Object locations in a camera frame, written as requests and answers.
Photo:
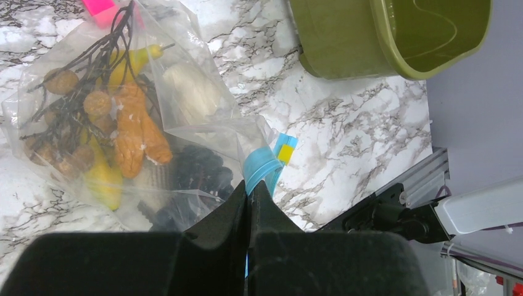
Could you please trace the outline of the yellow toy banana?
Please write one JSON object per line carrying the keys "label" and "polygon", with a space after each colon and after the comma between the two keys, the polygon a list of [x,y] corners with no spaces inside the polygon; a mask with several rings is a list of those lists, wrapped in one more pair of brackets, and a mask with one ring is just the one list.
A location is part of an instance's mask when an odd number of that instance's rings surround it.
{"label": "yellow toy banana", "polygon": [[129,57],[113,53],[110,62],[115,68],[110,74],[108,89],[95,90],[89,93],[83,102],[83,110],[88,114],[92,124],[109,136],[113,144],[111,149],[102,148],[104,140],[88,139],[86,132],[81,134],[81,143],[87,144],[94,154],[92,166],[84,174],[84,179],[92,195],[111,210],[116,210],[121,202],[121,186],[126,178],[122,175],[115,161],[114,140],[117,136],[117,103],[114,96],[121,87],[129,82],[135,82],[146,94],[145,81],[138,79],[138,74],[150,59],[163,56],[163,49],[158,44],[142,49],[130,50]]}

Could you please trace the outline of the white toy egg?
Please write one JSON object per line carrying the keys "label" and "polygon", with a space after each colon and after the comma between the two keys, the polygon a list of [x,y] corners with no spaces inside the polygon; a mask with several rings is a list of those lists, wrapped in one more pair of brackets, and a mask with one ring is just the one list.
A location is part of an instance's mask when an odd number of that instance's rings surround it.
{"label": "white toy egg", "polygon": [[199,68],[191,64],[175,64],[165,71],[163,78],[175,88],[178,106],[188,125],[203,124],[218,110],[221,92]]}

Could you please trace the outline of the orange toy food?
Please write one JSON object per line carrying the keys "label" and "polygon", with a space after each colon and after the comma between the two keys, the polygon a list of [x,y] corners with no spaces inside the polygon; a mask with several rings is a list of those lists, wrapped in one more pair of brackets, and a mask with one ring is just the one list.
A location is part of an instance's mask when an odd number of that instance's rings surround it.
{"label": "orange toy food", "polygon": [[149,116],[146,94],[140,85],[126,83],[114,98],[119,107],[114,140],[115,161],[122,175],[126,178],[137,177],[145,157],[159,165],[170,163],[173,154],[169,143]]}

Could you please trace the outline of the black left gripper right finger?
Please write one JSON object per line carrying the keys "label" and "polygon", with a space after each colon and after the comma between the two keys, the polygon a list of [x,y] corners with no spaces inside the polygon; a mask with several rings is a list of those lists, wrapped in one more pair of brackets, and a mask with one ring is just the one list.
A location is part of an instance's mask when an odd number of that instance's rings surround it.
{"label": "black left gripper right finger", "polygon": [[409,243],[389,232],[305,232],[264,182],[249,195],[249,295],[427,295]]}

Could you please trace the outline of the clear zip top bag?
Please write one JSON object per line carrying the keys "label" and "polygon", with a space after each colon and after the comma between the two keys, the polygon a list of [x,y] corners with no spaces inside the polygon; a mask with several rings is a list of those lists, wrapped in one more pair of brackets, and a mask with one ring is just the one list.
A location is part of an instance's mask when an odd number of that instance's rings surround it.
{"label": "clear zip top bag", "polygon": [[26,69],[1,107],[16,156],[138,231],[185,231],[239,183],[274,192],[297,145],[240,114],[179,1],[103,11]]}

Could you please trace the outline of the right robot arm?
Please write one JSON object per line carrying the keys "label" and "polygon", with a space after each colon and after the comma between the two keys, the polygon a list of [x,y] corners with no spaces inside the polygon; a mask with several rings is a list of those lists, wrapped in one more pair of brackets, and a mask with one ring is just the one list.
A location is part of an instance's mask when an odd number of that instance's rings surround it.
{"label": "right robot arm", "polygon": [[377,200],[350,212],[344,219],[347,231],[391,232],[423,244],[445,242],[477,231],[522,225],[522,178],[415,208]]}

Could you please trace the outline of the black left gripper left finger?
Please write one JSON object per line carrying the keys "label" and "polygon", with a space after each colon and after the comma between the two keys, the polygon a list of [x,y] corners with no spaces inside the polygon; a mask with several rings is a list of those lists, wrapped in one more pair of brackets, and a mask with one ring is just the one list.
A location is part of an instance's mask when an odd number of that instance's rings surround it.
{"label": "black left gripper left finger", "polygon": [[242,295],[245,183],[184,232],[57,232],[35,239],[2,295]]}

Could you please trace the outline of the green plastic bin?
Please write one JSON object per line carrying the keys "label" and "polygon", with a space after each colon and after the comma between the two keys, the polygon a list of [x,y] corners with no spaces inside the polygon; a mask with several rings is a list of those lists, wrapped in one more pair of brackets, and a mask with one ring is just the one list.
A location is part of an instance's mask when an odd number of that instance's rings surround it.
{"label": "green plastic bin", "polygon": [[329,80],[400,75],[426,80],[476,53],[493,3],[461,1],[291,1],[299,61]]}

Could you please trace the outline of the black toy grapes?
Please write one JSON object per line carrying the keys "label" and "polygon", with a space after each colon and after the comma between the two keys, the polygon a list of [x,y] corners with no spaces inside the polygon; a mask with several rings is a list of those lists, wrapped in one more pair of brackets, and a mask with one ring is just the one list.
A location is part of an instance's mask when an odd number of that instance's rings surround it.
{"label": "black toy grapes", "polygon": [[144,164],[133,180],[138,211],[151,232],[185,231],[228,200],[233,177],[216,152],[185,146],[166,165]]}

